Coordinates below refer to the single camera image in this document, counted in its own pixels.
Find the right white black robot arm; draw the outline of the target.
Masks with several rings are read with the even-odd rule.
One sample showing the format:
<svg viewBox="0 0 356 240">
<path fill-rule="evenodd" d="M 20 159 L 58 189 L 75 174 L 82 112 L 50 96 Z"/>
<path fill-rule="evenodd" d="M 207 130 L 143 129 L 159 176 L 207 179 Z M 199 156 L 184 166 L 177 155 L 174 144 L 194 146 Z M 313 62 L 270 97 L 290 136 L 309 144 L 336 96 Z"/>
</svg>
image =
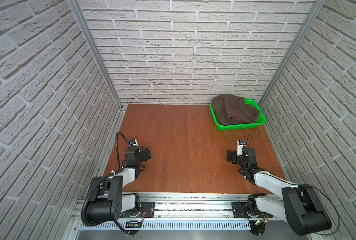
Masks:
<svg viewBox="0 0 356 240">
<path fill-rule="evenodd" d="M 260 218 L 273 216 L 286 222 L 299 236 L 332 228 L 328 212 L 313 186 L 286 181 L 260 168 L 255 150 L 245 145 L 239 145 L 236 151 L 227 151 L 227 160 L 239 165 L 239 173 L 251 184 L 275 195 L 272 198 L 264 193 L 252 194 L 245 203 L 233 203 L 236 218 L 256 219 L 258 226 L 264 227 Z"/>
</svg>

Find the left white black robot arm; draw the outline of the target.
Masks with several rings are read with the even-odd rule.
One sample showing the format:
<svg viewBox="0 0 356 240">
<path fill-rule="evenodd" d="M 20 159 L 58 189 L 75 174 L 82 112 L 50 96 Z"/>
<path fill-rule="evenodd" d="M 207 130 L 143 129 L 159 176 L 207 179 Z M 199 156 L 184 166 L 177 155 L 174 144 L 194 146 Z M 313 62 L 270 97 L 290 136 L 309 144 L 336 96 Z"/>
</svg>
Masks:
<svg viewBox="0 0 356 240">
<path fill-rule="evenodd" d="M 81 210 L 84 225 L 93 227 L 108 221 L 118 223 L 120 216 L 141 218 L 131 224 L 140 225 L 147 216 L 139 194 L 125 194 L 123 188 L 136 181 L 145 170 L 143 162 L 151 159 L 148 148 L 132 145 L 127 148 L 123 165 L 104 177 L 94 177 Z"/>
</svg>

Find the brown trousers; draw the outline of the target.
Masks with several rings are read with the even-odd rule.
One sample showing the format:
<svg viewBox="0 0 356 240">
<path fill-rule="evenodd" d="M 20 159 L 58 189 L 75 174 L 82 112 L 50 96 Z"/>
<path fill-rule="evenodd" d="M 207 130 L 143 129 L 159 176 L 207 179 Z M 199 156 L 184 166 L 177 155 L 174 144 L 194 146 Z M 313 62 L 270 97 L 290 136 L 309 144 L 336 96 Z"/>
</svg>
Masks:
<svg viewBox="0 0 356 240">
<path fill-rule="evenodd" d="M 223 94 L 212 99 L 212 107 L 218 123 L 222 126 L 252 124 L 261 112 L 247 104 L 243 97 Z"/>
</svg>

